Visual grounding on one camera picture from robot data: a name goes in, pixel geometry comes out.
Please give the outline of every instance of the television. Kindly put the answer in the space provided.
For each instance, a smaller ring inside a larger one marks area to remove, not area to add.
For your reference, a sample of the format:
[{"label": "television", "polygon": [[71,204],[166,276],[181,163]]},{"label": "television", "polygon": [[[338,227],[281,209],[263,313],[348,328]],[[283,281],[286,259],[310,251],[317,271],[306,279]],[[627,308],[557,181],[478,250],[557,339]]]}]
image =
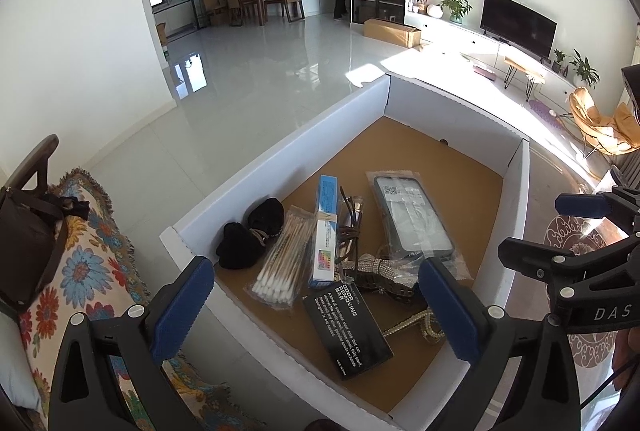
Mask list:
[{"label": "television", "polygon": [[549,57],[556,35],[551,19],[511,0],[484,0],[480,28],[540,58]]}]

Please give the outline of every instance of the floral blanket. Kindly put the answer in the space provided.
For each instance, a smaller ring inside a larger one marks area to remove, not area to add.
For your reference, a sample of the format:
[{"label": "floral blanket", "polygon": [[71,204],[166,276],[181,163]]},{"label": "floral blanket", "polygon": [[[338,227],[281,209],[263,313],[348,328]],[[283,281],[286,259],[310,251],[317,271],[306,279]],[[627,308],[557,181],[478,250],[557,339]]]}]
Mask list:
[{"label": "floral blanket", "polygon": [[[78,311],[90,319],[122,315],[132,304],[150,299],[135,268],[133,247],[112,218],[111,201],[102,188],[82,170],[74,170],[52,192],[88,201],[88,221],[67,217],[65,252],[53,281],[20,316],[20,334],[42,405],[31,415],[37,429],[44,429],[49,414],[53,372],[69,317]],[[153,430],[138,399],[121,357],[111,363],[129,409],[142,430]],[[226,385],[209,385],[182,358],[162,365],[178,394],[208,431],[250,431],[262,427],[244,416],[229,400]]]}]

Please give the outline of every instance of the cotton swab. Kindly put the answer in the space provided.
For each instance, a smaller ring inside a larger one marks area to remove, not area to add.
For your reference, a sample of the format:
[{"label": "cotton swab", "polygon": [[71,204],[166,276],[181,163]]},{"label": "cotton swab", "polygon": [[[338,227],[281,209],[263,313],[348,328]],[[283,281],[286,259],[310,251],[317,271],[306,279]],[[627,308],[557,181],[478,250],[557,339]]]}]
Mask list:
[{"label": "cotton swab", "polygon": [[291,306],[302,276],[306,246],[314,229],[315,217],[297,207],[287,212],[278,240],[269,251],[255,283],[254,297],[266,303]]}]

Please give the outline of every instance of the vase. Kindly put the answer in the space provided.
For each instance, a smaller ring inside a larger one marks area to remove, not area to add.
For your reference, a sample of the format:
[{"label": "vase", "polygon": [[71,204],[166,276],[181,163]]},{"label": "vase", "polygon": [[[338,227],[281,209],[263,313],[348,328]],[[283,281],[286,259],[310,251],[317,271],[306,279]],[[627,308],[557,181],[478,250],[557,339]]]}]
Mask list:
[{"label": "vase", "polygon": [[430,17],[440,19],[442,17],[442,14],[442,8],[440,8],[438,5],[429,5],[427,7],[427,15]]}]

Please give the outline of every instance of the white tv stand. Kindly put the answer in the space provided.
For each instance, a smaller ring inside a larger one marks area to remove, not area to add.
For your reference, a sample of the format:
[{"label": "white tv stand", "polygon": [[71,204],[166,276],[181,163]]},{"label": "white tv stand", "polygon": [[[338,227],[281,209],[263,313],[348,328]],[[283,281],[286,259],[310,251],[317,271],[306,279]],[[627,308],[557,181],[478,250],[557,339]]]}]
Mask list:
[{"label": "white tv stand", "polygon": [[[553,109],[569,111],[567,101],[569,94],[575,90],[574,85],[516,46],[501,43],[468,27],[424,14],[405,11],[404,23],[419,28],[422,31],[422,40],[446,46],[450,50],[458,51],[475,61],[482,62],[502,80],[509,70],[509,66],[504,62],[505,57],[518,62],[525,68],[538,72],[545,78],[545,84],[536,85],[533,96],[537,96]],[[526,91],[527,77],[522,72],[517,72],[511,84]]]}]

